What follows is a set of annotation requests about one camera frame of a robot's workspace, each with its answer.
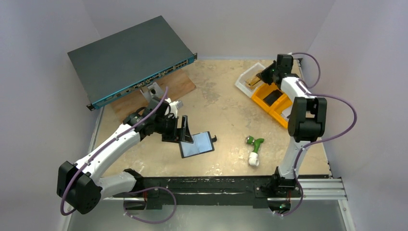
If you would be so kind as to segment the grey blue network switch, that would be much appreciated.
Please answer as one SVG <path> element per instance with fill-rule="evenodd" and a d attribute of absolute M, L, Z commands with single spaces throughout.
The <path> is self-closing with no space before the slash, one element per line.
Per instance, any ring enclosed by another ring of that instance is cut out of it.
<path fill-rule="evenodd" d="M 100 109 L 197 60 L 163 16 L 67 53 L 87 94 Z"/>

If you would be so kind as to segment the gold VIP card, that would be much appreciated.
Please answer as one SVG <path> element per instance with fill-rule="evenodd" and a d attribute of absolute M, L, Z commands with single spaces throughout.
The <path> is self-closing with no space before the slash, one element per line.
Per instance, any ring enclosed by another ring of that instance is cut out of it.
<path fill-rule="evenodd" d="M 256 88 L 260 81 L 261 79 L 259 77 L 253 76 L 252 78 L 246 80 L 246 86 L 249 88 Z"/>

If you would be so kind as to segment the small metal bracket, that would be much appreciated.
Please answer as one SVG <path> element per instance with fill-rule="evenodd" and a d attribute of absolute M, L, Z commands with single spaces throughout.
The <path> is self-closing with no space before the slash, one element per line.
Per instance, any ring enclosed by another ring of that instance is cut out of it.
<path fill-rule="evenodd" d="M 142 87 L 140 92 L 147 102 L 150 102 L 154 97 L 161 98 L 164 95 L 163 89 L 157 84 L 157 82 L 153 82 L 145 87 Z"/>

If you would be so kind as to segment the wooden board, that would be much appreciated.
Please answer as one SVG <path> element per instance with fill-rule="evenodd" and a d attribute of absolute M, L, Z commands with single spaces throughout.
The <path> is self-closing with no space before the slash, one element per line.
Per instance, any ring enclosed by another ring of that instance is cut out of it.
<path fill-rule="evenodd" d="M 157 84 L 164 90 L 169 87 L 168 97 L 171 100 L 178 100 L 184 95 L 196 89 L 196 85 L 190 80 L 187 73 L 183 70 L 177 70 L 159 80 Z M 119 120 L 125 119 L 129 114 L 135 112 L 137 109 L 148 105 L 148 101 L 137 90 L 129 95 L 126 95 L 114 102 L 111 107 Z"/>

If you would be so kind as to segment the yellow plastic bin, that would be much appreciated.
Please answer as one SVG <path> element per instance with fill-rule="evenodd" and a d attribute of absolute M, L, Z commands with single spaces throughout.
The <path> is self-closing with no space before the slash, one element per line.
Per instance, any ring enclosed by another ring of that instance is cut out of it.
<path fill-rule="evenodd" d="M 260 106 L 268 115 L 284 128 L 288 128 L 288 121 L 292 109 L 292 101 L 276 84 L 260 85 L 251 96 L 251 100 Z"/>

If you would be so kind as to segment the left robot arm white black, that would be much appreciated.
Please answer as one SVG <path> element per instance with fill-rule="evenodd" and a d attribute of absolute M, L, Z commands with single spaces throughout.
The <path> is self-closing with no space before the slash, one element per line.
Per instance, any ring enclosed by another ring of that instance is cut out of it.
<path fill-rule="evenodd" d="M 128 149 L 153 133 L 163 142 L 193 143 L 187 116 L 182 116 L 178 128 L 178 110 L 182 101 L 152 98 L 148 106 L 129 114 L 118 129 L 100 146 L 74 163 L 65 161 L 58 169 L 57 195 L 61 197 L 60 212 L 67 216 L 77 211 L 87 214 L 98 202 L 120 193 L 137 197 L 143 183 L 137 172 L 124 170 L 113 177 L 103 177 L 106 170 Z"/>

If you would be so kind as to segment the white plastic bin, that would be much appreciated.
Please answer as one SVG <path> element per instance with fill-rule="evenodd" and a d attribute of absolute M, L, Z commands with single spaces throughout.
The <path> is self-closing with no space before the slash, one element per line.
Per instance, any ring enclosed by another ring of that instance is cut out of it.
<path fill-rule="evenodd" d="M 251 98 L 255 91 L 264 84 L 257 74 L 261 73 L 265 69 L 266 67 L 259 62 L 254 64 L 238 77 L 234 83 L 234 86 L 248 98 Z"/>

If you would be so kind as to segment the green white pipe fitting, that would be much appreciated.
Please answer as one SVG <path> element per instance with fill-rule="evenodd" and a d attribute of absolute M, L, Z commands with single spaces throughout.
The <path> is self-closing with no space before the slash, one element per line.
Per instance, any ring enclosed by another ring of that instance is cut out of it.
<path fill-rule="evenodd" d="M 259 166 L 259 155 L 258 151 L 260 149 L 260 145 L 264 142 L 263 138 L 255 139 L 252 136 L 247 136 L 245 139 L 245 143 L 253 146 L 253 150 L 249 154 L 248 164 L 252 167 Z"/>

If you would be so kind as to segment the black card in yellow bin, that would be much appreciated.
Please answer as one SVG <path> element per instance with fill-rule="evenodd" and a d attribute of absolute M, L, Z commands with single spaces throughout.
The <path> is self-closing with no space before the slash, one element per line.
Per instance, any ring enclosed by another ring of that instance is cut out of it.
<path fill-rule="evenodd" d="M 283 93 L 279 90 L 274 90 L 272 91 L 269 95 L 267 95 L 263 101 L 264 103 L 266 103 L 268 106 L 272 106 L 273 103 L 278 100 L 281 96 L 283 95 Z"/>

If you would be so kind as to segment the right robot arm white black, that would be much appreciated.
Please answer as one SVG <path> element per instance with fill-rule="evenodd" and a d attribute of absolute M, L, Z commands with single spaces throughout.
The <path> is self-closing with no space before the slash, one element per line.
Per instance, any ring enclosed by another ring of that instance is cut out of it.
<path fill-rule="evenodd" d="M 301 78 L 292 73 L 292 54 L 278 54 L 273 63 L 257 76 L 267 84 L 276 84 L 292 102 L 288 121 L 290 142 L 270 183 L 271 192 L 281 196 L 297 185 L 299 167 L 312 143 L 325 131 L 327 100 L 313 96 Z"/>

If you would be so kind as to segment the black leather card holder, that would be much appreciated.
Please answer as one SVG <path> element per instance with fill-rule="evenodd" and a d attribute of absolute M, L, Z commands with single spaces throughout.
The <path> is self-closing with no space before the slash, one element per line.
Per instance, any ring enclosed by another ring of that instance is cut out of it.
<path fill-rule="evenodd" d="M 217 136 L 212 137 L 209 131 L 194 134 L 192 138 L 193 143 L 179 143 L 181 158 L 192 157 L 215 150 L 214 143 L 217 141 Z"/>

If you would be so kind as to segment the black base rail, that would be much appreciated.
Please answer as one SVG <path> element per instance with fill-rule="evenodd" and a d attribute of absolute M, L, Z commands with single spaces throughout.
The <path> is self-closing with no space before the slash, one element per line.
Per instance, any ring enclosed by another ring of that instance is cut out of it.
<path fill-rule="evenodd" d="M 276 212 L 291 209 L 291 200 L 301 199 L 303 190 L 296 180 L 278 174 L 221 177 L 143 177 L 135 171 L 136 185 L 114 197 L 141 198 L 146 209 L 164 205 L 252 206 Z"/>

